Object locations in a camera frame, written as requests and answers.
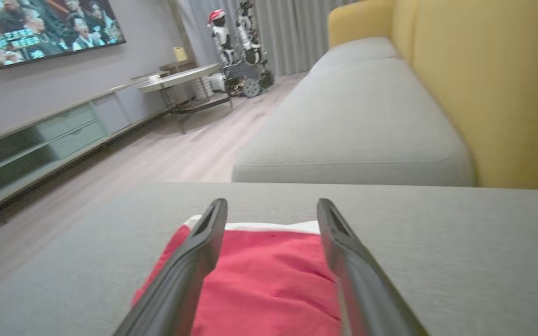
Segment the curtain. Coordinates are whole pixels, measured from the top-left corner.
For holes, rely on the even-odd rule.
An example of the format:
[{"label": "curtain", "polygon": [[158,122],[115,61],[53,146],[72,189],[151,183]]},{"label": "curtain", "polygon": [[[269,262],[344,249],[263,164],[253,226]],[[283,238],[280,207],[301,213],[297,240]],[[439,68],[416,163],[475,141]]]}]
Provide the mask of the curtain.
[{"label": "curtain", "polygon": [[[177,0],[184,28],[199,65],[217,63],[219,56],[211,38],[209,14],[226,11],[234,48],[238,55],[235,19],[240,0]],[[256,0],[261,42],[269,66],[276,75],[310,70],[329,49],[327,16],[336,7],[357,0]]]}]

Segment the television screen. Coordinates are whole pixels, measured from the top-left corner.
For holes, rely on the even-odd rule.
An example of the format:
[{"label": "television screen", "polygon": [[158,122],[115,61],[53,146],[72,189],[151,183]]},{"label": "television screen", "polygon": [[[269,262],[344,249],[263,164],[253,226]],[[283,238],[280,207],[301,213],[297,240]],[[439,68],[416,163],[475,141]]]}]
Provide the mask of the television screen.
[{"label": "television screen", "polygon": [[0,69],[125,42],[109,0],[0,0]]}]

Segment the green drawer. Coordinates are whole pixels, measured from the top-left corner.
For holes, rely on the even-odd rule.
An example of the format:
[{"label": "green drawer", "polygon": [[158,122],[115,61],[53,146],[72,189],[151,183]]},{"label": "green drawer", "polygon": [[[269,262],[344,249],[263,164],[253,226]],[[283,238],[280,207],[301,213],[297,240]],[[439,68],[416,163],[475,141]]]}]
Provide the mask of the green drawer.
[{"label": "green drawer", "polygon": [[94,120],[96,117],[90,105],[86,104],[43,121],[36,126],[36,129],[45,141],[49,141]]},{"label": "green drawer", "polygon": [[58,159],[63,159],[105,136],[107,136],[107,133],[98,122],[95,122],[55,140],[50,147]]}]

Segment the yellow sofa backrest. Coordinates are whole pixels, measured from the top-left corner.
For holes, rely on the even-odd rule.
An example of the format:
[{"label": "yellow sofa backrest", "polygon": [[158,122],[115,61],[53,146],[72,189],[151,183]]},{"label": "yellow sofa backrest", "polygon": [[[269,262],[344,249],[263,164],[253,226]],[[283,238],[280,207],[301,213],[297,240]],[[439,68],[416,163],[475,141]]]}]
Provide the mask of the yellow sofa backrest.
[{"label": "yellow sofa backrest", "polygon": [[538,189],[538,0],[396,0],[391,38],[483,187]]}]

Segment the gray seat cushion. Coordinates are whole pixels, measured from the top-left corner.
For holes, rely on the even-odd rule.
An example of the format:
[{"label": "gray seat cushion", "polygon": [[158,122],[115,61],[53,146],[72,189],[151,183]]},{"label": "gray seat cushion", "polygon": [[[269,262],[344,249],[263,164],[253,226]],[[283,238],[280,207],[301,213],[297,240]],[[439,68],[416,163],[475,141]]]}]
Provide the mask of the gray seat cushion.
[{"label": "gray seat cushion", "polygon": [[240,151],[233,181],[476,184],[459,135],[400,59],[310,73]]},{"label": "gray seat cushion", "polygon": [[0,283],[0,336],[110,336],[175,229],[316,219],[328,197],[431,336],[538,335],[538,191],[159,183],[88,215]]},{"label": "gray seat cushion", "polygon": [[397,58],[397,51],[389,39],[384,37],[363,38],[329,49],[312,67],[311,72],[346,66],[364,60]]}]

